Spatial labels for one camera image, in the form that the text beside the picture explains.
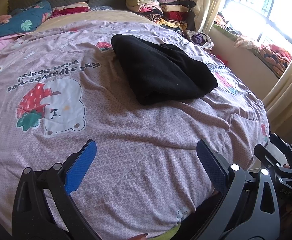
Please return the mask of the green sleeve forearm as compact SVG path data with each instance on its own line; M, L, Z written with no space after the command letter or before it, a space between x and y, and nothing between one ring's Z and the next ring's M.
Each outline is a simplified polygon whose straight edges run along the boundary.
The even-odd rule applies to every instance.
M170 230L166 231L165 233L151 238L151 240L171 240L177 234L180 226L181 224L178 224L177 226L174 226Z

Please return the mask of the left hand painted nails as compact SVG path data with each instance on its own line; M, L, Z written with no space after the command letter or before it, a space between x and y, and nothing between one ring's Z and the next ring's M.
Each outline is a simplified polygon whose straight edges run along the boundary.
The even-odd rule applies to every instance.
M148 236L147 233L143 233L141 235L137 235L137 236L130 238L130 240L147 240L147 236Z

